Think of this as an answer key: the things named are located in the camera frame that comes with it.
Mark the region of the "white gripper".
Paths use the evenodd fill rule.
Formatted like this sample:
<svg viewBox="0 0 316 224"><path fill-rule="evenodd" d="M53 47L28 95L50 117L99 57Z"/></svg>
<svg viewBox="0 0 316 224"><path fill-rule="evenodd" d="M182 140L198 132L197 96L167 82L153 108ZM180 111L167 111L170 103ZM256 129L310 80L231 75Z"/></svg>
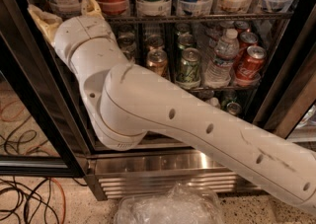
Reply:
<svg viewBox="0 0 316 224"><path fill-rule="evenodd" d="M111 26L104 20L96 0L82 0L81 14L65 22L54 14L30 4L28 12L45 40L63 62L69 62L74 51L84 42L97 38L114 38Z"/></svg>

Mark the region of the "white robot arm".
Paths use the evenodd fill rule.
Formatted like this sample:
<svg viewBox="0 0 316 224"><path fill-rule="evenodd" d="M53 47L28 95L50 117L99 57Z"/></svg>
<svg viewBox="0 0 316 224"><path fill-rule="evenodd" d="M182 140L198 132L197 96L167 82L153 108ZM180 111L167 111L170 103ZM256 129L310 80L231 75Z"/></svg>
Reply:
<svg viewBox="0 0 316 224"><path fill-rule="evenodd" d="M35 5L28 11L74 73L99 140L124 151L147 132L182 141L275 198L316 215L316 153L201 101L129 61L96 0L68 20Z"/></svg>

